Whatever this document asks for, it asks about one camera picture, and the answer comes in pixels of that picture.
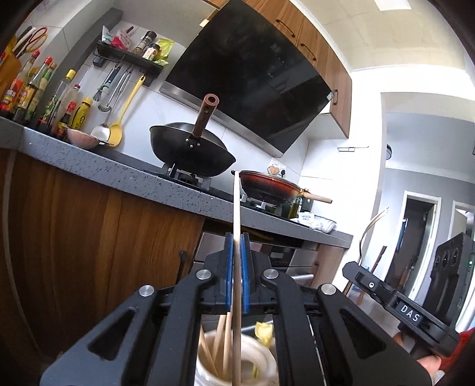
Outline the right hand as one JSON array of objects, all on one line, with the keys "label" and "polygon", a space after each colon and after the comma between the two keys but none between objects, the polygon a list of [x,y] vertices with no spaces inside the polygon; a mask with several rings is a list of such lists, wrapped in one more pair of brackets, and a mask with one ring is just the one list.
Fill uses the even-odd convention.
[{"label": "right hand", "polygon": [[[394,341],[402,346],[407,352],[415,347],[415,340],[401,331],[393,336]],[[436,385],[440,379],[448,372],[454,364],[454,358],[440,358],[438,355],[426,355],[417,360],[417,362],[428,372],[433,385]]]}]

